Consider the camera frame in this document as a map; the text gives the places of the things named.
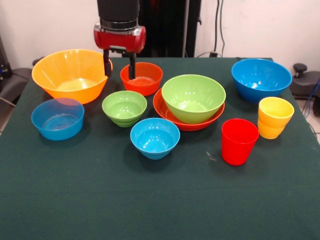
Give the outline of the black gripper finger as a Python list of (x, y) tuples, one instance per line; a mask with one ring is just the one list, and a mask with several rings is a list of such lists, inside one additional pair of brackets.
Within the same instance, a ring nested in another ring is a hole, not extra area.
[(110, 77), (112, 74), (112, 65), (109, 60), (109, 50), (103, 50), (103, 65), (104, 65), (104, 73), (107, 77)]
[(136, 78), (136, 54), (129, 53), (128, 57), (129, 57), (128, 77), (130, 80), (133, 80)]

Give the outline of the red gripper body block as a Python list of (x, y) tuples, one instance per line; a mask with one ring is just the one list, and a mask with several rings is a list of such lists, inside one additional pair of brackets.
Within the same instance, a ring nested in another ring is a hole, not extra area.
[(129, 31), (109, 31), (97, 22), (93, 29), (95, 44), (103, 50), (140, 53), (146, 43), (147, 31), (138, 25)]

